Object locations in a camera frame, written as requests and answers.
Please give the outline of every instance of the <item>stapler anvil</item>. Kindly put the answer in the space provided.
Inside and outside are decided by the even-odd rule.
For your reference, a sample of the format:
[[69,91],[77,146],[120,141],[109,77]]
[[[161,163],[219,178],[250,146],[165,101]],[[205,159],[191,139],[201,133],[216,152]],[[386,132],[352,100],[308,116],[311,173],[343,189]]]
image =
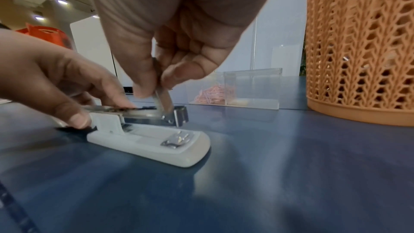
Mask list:
[[96,129],[87,140],[174,166],[193,166],[207,154],[210,138],[201,131],[178,129],[188,122],[187,108],[174,106],[168,90],[159,85],[153,99],[156,107],[86,106]]

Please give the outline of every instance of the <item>stapler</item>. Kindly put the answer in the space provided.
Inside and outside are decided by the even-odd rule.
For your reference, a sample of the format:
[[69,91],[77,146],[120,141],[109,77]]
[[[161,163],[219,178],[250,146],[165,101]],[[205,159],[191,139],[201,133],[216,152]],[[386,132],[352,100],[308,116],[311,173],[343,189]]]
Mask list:
[[156,107],[86,106],[96,129],[87,134],[88,142],[178,167],[193,166],[209,151],[210,138],[179,128],[188,122],[187,108],[174,106],[161,85],[153,99]]

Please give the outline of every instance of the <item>orange mesh basket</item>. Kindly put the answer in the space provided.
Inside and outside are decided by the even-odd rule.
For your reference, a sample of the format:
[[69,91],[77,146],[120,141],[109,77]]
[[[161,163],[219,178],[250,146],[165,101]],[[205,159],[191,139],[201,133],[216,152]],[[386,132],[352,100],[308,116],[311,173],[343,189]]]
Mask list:
[[57,28],[26,24],[26,28],[17,30],[17,32],[46,40],[61,47],[72,48],[68,36]]
[[307,0],[307,103],[414,126],[414,0]]

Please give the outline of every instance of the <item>hand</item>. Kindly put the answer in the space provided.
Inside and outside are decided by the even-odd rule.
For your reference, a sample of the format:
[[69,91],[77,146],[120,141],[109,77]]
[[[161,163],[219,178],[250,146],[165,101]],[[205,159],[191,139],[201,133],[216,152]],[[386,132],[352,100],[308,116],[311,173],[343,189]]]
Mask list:
[[166,88],[212,73],[230,54],[266,0],[94,0],[112,52],[150,96],[157,84],[151,40]]
[[76,52],[0,29],[0,98],[22,103],[81,129],[90,125],[81,105],[135,107],[118,79]]

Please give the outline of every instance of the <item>blue table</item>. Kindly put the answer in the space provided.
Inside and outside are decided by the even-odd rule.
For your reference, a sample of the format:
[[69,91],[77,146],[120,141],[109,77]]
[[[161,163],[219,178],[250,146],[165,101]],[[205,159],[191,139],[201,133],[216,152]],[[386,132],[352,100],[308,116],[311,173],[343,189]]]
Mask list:
[[0,209],[0,232],[16,232],[4,210],[42,233],[414,232],[414,129],[325,116],[291,95],[279,111],[189,105],[185,128],[211,151],[188,169],[1,105],[0,182],[19,208]]

